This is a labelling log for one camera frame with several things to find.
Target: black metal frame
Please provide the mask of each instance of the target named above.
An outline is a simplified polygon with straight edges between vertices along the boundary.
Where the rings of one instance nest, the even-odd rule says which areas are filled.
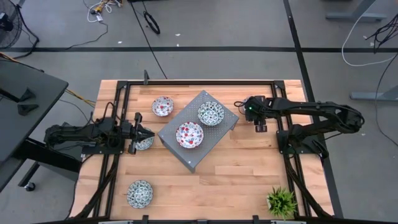
[[[277,81],[263,81],[263,80],[144,80],[144,81],[118,81],[116,85],[116,93],[114,97],[114,105],[115,107],[112,110],[112,117],[116,117],[116,113],[118,110],[118,105],[119,105],[119,99],[121,95],[122,89],[125,89],[124,92],[124,100],[123,100],[123,106],[122,106],[122,112],[121,112],[121,120],[126,119],[126,111],[127,111],[127,104],[128,104],[128,99],[129,99],[129,94],[130,94],[130,89],[134,85],[268,85],[271,88],[272,91],[272,97],[278,97],[277,95],[277,88],[280,90],[282,96],[279,97],[287,97],[286,90],[285,90],[285,85],[283,80],[277,80]],[[292,125],[292,119],[290,116],[287,117],[287,122],[288,126]],[[278,119],[278,129],[279,131],[283,130],[283,125],[282,125],[282,120]],[[290,162],[289,155],[283,155],[284,157],[284,162],[286,166],[286,162]],[[304,178],[303,178],[303,172],[302,172],[302,166],[301,166],[301,161],[300,157],[298,155],[294,155],[294,160],[295,160],[295,166],[296,166],[296,171],[298,173],[298,176],[300,180],[304,183]],[[100,186],[103,181],[104,177],[106,175],[106,169],[108,166],[108,161],[109,161],[109,156],[104,155],[103,163],[101,166],[101,172],[100,172],[100,177],[99,177],[99,182],[98,185]],[[116,164],[116,167],[118,166],[119,162],[119,155],[114,156],[113,163]],[[292,178],[288,175],[287,173],[287,180],[288,180],[288,186],[289,190],[291,192],[295,192],[294,189],[294,182]],[[116,176],[114,176],[111,179],[111,182],[109,183],[109,192],[108,192],[108,198],[106,202],[106,209],[105,209],[105,218],[110,218],[111,214],[111,207],[112,207],[112,202],[113,202],[113,193],[114,193],[114,187],[116,184]],[[101,198],[98,199],[98,202],[95,206],[93,217],[97,217],[99,215],[99,210],[100,210],[100,204],[101,204]],[[304,210],[305,210],[305,216],[311,216],[311,210],[310,206],[307,202],[307,200],[303,196],[303,204],[304,204]],[[296,207],[296,212],[295,212],[295,217],[299,216],[298,212],[299,208]],[[209,222],[228,222],[228,223],[253,223],[253,220],[207,220]],[[269,220],[259,220],[260,223],[269,223]],[[197,220],[180,220],[178,221],[179,223],[192,223],[192,222],[197,222]],[[175,221],[171,220],[162,220],[162,223],[176,223]]]

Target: green plant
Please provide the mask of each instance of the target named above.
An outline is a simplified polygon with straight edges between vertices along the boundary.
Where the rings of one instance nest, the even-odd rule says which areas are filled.
[[[272,193],[268,194],[268,201],[271,207],[269,211],[271,214],[282,217],[284,220],[291,217],[295,211],[297,205],[293,200],[293,192],[289,192],[286,189],[272,188]]]

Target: gray metal box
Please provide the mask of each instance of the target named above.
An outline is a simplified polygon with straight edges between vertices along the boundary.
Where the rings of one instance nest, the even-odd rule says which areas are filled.
[[[223,106],[224,119],[216,126],[207,126],[200,122],[198,118],[198,109],[200,105],[207,101],[214,101]],[[177,157],[192,173],[195,172],[195,167],[199,162],[210,152],[210,150],[218,143],[219,140],[228,132],[233,130],[238,116],[232,113],[218,100],[214,99],[210,94],[203,90],[197,95],[173,120],[171,120],[158,135],[163,145],[170,150],[170,152]],[[203,129],[203,141],[201,144],[193,149],[186,149],[177,142],[175,132],[177,128],[187,122],[192,121],[198,123]]]

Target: wooden tabletop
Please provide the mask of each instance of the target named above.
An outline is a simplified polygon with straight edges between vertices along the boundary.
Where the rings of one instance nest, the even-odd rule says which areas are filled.
[[[106,103],[114,100],[116,83],[117,80],[101,82],[95,118],[102,117]],[[285,87],[289,100],[305,101],[300,80],[285,80]],[[199,163],[194,174],[162,145],[158,136],[150,149],[138,151],[135,156],[128,154],[126,149],[119,160],[111,219],[140,220],[143,215],[149,215],[151,220],[250,220],[253,215],[259,215],[260,219],[276,218],[268,211],[267,194],[272,187],[288,188],[284,161],[275,136],[276,120],[267,120],[268,132],[256,133],[253,124],[247,123],[244,115],[233,105],[247,96],[272,96],[269,86],[133,86],[126,119],[133,120],[134,113],[138,111],[143,117],[142,125],[157,133],[202,90],[239,116],[235,129],[229,131]],[[174,111],[168,117],[157,117],[151,110],[153,100],[161,95],[169,96],[174,101]],[[293,115],[292,121],[304,125],[311,122],[308,116],[302,115]],[[95,192],[102,158],[102,155],[94,155],[83,164],[71,216],[80,212]],[[333,214],[319,157],[302,154],[300,160],[308,190],[326,212]],[[152,202],[143,209],[130,207],[126,199],[127,188],[136,180],[146,180],[154,188]],[[301,194],[297,187],[295,189],[299,212],[303,215]],[[104,214],[107,194],[108,190],[103,194],[100,215]]]

